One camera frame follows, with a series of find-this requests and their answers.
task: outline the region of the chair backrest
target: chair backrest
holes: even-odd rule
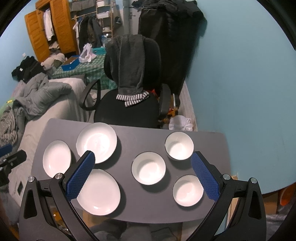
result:
[[[161,57],[159,46],[153,39],[144,39],[145,50],[145,70],[143,77],[144,90],[158,89],[161,85],[160,71],[161,71]],[[104,60],[104,71],[106,76],[112,80],[110,58],[106,54]]]

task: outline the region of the blue basket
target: blue basket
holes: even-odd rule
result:
[[[96,54],[96,55],[105,54],[106,49],[105,49],[105,47],[94,48],[93,53]]]
[[[62,64],[62,69],[63,71],[68,71],[68,70],[73,70],[79,65],[79,55],[75,55],[72,57],[77,57],[72,63],[70,64]]]

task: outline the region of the wooden wardrobe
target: wooden wardrobe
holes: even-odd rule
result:
[[[68,0],[39,0],[36,2],[36,10],[25,15],[25,22],[32,47],[39,62],[46,60],[49,55],[49,45],[45,35],[43,14],[50,7],[52,25],[63,54],[76,52],[76,42],[73,26],[75,21],[71,20]]]

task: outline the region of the white plate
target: white plate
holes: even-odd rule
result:
[[[131,172],[139,183],[152,185],[164,177],[165,161],[155,152],[143,152],[134,159]]]
[[[68,145],[60,140],[50,143],[43,154],[43,168],[47,175],[54,177],[65,173],[71,164],[71,151]]]
[[[179,178],[173,187],[174,200],[181,206],[196,204],[203,195],[203,187],[197,176],[186,175]]]
[[[93,215],[107,215],[119,205],[120,190],[115,179],[101,169],[93,169],[83,185],[77,201]]]
[[[189,158],[194,150],[193,141],[184,132],[173,132],[165,140],[165,150],[175,160]]]
[[[96,163],[107,160],[115,151],[117,135],[113,128],[105,123],[93,123],[85,127],[76,141],[79,156],[87,150],[94,153]]]

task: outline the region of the chair seat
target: chair seat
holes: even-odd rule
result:
[[[159,105],[156,97],[149,97],[140,103],[125,107],[124,101],[117,100],[118,89],[104,95],[94,114],[94,122],[109,125],[157,128]]]

